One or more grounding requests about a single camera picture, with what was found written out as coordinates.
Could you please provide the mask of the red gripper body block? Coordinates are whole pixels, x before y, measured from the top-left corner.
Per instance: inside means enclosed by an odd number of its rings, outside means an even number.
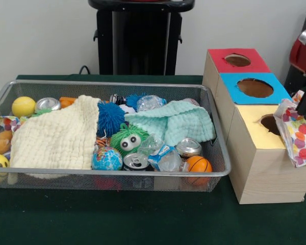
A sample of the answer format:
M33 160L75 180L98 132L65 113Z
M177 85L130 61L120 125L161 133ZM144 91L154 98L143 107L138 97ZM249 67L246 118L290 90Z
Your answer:
M292 46L289 61L292 66L301 72L306 72L306 45L301 43L298 39Z

